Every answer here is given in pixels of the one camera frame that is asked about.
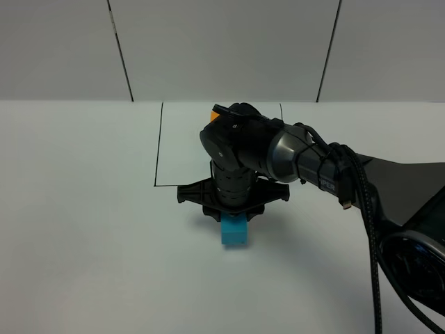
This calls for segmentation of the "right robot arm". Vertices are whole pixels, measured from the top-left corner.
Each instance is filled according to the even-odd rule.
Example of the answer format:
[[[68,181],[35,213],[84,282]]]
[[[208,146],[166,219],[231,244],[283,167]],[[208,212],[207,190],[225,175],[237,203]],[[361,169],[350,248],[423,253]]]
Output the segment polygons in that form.
[[[289,184],[310,183],[359,206],[353,163],[339,145],[327,144],[311,127],[267,118],[247,103],[215,105],[200,140],[211,175],[177,188],[179,202],[252,218],[266,203],[288,200]],[[400,164],[366,155],[356,163],[369,183],[377,247],[392,276],[414,300],[444,312],[444,165]]]

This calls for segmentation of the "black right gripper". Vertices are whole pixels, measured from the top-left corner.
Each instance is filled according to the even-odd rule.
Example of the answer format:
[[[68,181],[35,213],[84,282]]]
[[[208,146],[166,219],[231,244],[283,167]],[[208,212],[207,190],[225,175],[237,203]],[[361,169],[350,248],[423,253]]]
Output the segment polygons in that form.
[[[260,178],[246,167],[229,171],[216,162],[210,163],[211,176],[177,187],[177,201],[202,206],[203,214],[222,221],[223,215],[245,215],[250,221],[264,213],[266,204],[290,198],[289,185]]]

